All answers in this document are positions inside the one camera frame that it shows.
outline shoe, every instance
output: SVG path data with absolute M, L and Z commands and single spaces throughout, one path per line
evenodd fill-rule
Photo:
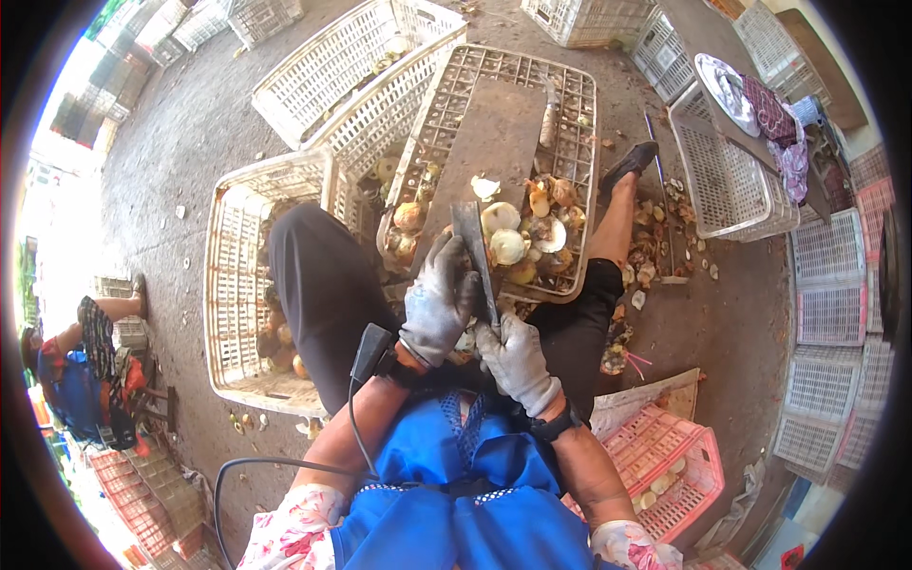
M 149 301 L 146 298 L 146 276 L 137 273 L 133 276 L 133 293 L 139 293 L 142 303 L 140 304 L 139 318 L 146 320 L 149 316 Z
M 628 172 L 636 172 L 637 174 L 642 174 L 643 170 L 656 158 L 658 154 L 658 143 L 654 140 L 647 140 L 646 142 L 640 142 L 634 148 L 630 149 L 630 152 L 624 156 L 623 159 L 617 162 L 611 170 L 607 172 L 605 176 L 602 177 L 602 181 L 598 183 L 598 203 L 604 206 L 608 206 L 608 203 L 611 202 L 611 190 L 617 184 L 617 181 L 624 178 L 624 175 Z

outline black cable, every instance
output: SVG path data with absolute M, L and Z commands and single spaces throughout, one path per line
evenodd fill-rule
M 232 564 L 231 559 L 228 557 L 228 549 L 225 547 L 224 536 L 222 534 L 222 482 L 224 481 L 224 475 L 235 465 L 242 465 L 244 463 L 281 463 L 284 465 L 303 467 L 305 469 L 316 469 L 317 471 L 335 473 L 337 475 L 348 475 L 349 477 L 354 477 L 356 480 L 370 479 L 372 481 L 379 481 L 380 477 L 377 475 L 377 470 L 374 469 L 374 462 L 370 459 L 368 448 L 365 447 L 364 441 L 361 439 L 361 432 L 358 431 L 358 425 L 355 423 L 355 407 L 352 405 L 354 390 L 355 377 L 352 376 L 351 380 L 348 382 L 348 421 L 351 422 L 351 429 L 355 432 L 355 440 L 358 442 L 358 447 L 361 448 L 361 453 L 364 454 L 364 460 L 368 463 L 369 472 L 350 472 L 339 469 L 338 467 L 332 467 L 331 465 L 322 465 L 311 461 L 286 459 L 283 457 L 242 457 L 241 459 L 232 459 L 227 461 L 219 470 L 219 474 L 215 478 L 215 493 L 212 498 L 212 501 L 215 503 L 212 510 L 212 518 L 215 522 L 215 535 L 219 539 L 219 548 L 222 549 L 222 556 L 224 556 L 225 562 L 228 563 L 232 570 L 234 570 L 234 564 Z
M 358 447 L 361 448 L 361 453 L 364 454 L 364 461 L 368 462 L 368 470 L 373 476 L 373 479 L 379 480 L 377 475 L 377 470 L 374 469 L 374 462 L 370 460 L 370 454 L 368 453 L 368 448 L 364 446 L 364 441 L 361 439 L 361 432 L 358 431 L 358 425 L 355 423 L 355 406 L 352 402 L 352 396 L 354 395 L 355 388 L 355 377 L 352 376 L 351 380 L 348 382 L 348 421 L 351 423 L 351 429 L 355 432 L 355 441 L 358 442 Z

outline glove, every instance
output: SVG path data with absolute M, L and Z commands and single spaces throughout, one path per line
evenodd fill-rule
M 522 404 L 530 418 L 542 413 L 561 389 L 560 379 L 548 374 L 538 329 L 515 313 L 501 316 L 500 337 L 490 325 L 476 325 L 475 345 L 497 387 Z
M 464 251 L 461 236 L 441 234 L 405 294 L 406 320 L 399 340 L 427 368 L 443 364 L 472 316 L 482 278 L 477 271 L 461 269 Z

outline knife handle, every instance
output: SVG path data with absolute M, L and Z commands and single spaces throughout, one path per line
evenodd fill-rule
M 544 108 L 542 119 L 542 132 L 538 135 L 538 143 L 546 149 L 554 146 L 557 138 L 557 109 L 548 105 Z

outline black shoe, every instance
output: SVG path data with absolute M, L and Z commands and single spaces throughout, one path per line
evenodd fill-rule
M 654 140 L 641 142 L 630 149 L 630 152 L 628 152 L 623 159 L 618 161 L 617 164 L 611 167 L 611 170 L 608 171 L 607 174 L 602 177 L 602 181 L 598 183 L 598 203 L 608 206 L 608 203 L 611 202 L 611 190 L 615 187 L 617 181 L 624 178 L 624 175 L 628 172 L 642 174 L 643 170 L 649 166 L 656 158 L 657 154 L 658 143 Z

